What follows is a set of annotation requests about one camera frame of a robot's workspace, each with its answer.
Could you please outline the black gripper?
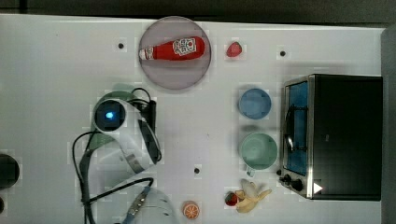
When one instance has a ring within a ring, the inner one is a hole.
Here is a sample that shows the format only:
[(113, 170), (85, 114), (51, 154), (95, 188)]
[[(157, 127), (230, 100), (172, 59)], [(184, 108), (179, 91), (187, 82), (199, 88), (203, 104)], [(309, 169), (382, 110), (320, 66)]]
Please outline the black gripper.
[(156, 107), (157, 103), (153, 100), (145, 102), (143, 100), (136, 102), (136, 107), (141, 116), (146, 120), (152, 131), (156, 131)]

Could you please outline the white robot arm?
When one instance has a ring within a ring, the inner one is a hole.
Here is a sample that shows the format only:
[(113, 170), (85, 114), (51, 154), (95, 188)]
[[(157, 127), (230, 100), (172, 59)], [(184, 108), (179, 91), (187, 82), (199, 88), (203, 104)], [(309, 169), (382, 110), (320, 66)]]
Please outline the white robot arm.
[(140, 174), (162, 158), (160, 144), (134, 101), (104, 99), (92, 112), (92, 130), (74, 163), (84, 224), (179, 224), (169, 198)]

